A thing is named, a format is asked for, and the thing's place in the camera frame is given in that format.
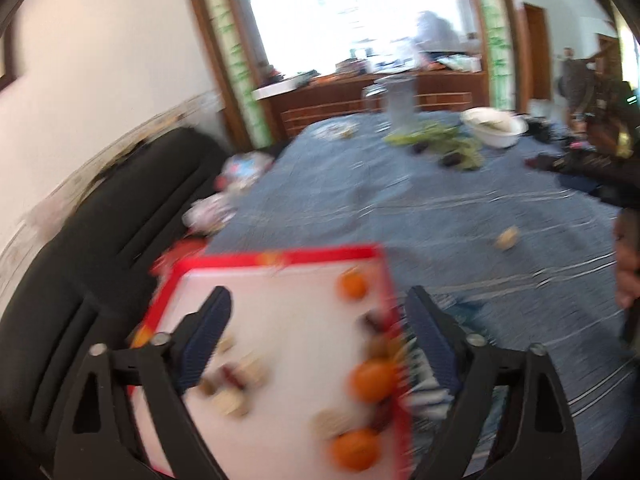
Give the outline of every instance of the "wooden cabinet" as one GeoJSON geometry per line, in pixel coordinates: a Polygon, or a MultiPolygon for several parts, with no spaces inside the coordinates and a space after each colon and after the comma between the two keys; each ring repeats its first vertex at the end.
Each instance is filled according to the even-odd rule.
{"type": "MultiPolygon", "coordinates": [[[[486,72],[416,72],[420,110],[452,110],[489,106],[489,81],[486,72]]],[[[278,140],[295,137],[305,127],[332,117],[362,111],[362,89],[382,74],[367,74],[347,79],[312,82],[267,98],[273,112],[278,140]]]]}

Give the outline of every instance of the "wooden door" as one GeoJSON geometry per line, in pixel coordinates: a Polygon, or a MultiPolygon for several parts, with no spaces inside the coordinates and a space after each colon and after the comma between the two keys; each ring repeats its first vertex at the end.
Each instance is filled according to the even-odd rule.
{"type": "Polygon", "coordinates": [[[524,4],[529,25],[529,51],[531,52],[531,98],[551,99],[551,57],[546,28],[546,10],[524,4]]]}
{"type": "Polygon", "coordinates": [[[607,50],[607,55],[602,59],[602,65],[599,64],[600,60],[596,60],[597,70],[602,72],[606,77],[622,81],[620,40],[618,38],[598,34],[598,44],[600,45],[600,50],[604,50],[610,44],[614,44],[614,46],[607,50]]]}

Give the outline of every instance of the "blue gripper pad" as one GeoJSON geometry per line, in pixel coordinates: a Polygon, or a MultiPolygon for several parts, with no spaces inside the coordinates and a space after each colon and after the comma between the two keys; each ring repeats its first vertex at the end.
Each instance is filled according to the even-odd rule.
{"type": "Polygon", "coordinates": [[[404,312],[436,380],[455,396],[462,387],[455,348],[463,344],[464,331],[421,286],[414,286],[407,293],[404,312]]]}
{"type": "Polygon", "coordinates": [[[185,316],[174,331],[174,385],[178,393],[196,386],[231,318],[231,293],[217,286],[199,311],[185,316]]]}

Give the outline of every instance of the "black sofa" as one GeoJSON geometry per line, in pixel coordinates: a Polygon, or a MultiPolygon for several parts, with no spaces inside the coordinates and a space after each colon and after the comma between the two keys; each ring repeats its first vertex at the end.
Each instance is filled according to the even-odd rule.
{"type": "Polygon", "coordinates": [[[18,453],[52,471],[82,358],[97,342],[126,345],[156,286],[150,266],[184,235],[182,214],[212,194],[227,157],[193,129],[164,134],[110,174],[34,259],[0,320],[0,468],[18,453]]]}

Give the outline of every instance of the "metal screw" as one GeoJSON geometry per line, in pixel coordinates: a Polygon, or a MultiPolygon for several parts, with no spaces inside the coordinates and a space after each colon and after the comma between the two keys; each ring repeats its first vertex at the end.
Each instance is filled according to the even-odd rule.
{"type": "Polygon", "coordinates": [[[96,343],[95,345],[92,345],[91,348],[89,348],[89,355],[96,357],[98,355],[104,354],[106,351],[107,345],[105,345],[104,343],[96,343]]]}
{"type": "Polygon", "coordinates": [[[486,339],[480,334],[467,334],[466,342],[471,346],[481,347],[486,345],[486,339]]]}
{"type": "Polygon", "coordinates": [[[171,341],[171,334],[168,334],[167,332],[158,332],[151,338],[151,344],[153,346],[166,345],[169,341],[171,341]]]}
{"type": "Polygon", "coordinates": [[[540,357],[546,355],[546,348],[541,343],[533,343],[531,346],[529,346],[529,350],[531,350],[535,355],[540,357]]]}

